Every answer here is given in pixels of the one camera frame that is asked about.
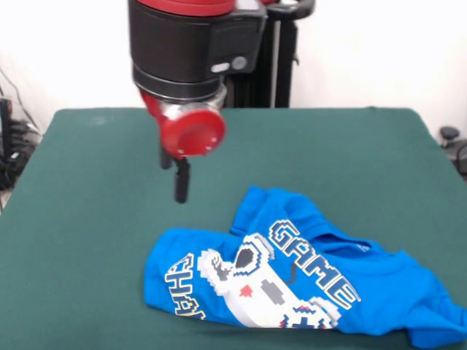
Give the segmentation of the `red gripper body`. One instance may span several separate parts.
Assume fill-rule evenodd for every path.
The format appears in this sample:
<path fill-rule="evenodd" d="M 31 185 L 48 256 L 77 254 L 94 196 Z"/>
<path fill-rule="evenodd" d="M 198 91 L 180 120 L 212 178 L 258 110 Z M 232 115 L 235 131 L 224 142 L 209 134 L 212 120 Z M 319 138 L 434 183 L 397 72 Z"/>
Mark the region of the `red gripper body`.
<path fill-rule="evenodd" d="M 226 89 L 220 89 L 205 101 L 187 104 L 169 103 L 146 92 L 140 93 L 149 114 L 159 128 L 163 149 L 181 159 L 206 155 L 217 149 L 226 134 L 221 115 Z"/>

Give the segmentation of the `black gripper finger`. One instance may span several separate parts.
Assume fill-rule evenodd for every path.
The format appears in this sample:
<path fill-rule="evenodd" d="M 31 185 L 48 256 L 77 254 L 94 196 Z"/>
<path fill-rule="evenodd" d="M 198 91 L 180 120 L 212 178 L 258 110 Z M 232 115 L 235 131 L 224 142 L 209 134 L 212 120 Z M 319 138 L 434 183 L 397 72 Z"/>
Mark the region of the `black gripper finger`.
<path fill-rule="evenodd" d="M 163 170 L 168 170 L 172 166 L 172 156 L 162 144 L 159 147 L 159 164 Z"/>
<path fill-rule="evenodd" d="M 174 164 L 177 167 L 175 172 L 174 199 L 178 203 L 186 203 L 190 183 L 190 164 L 185 157 L 175 158 Z"/>

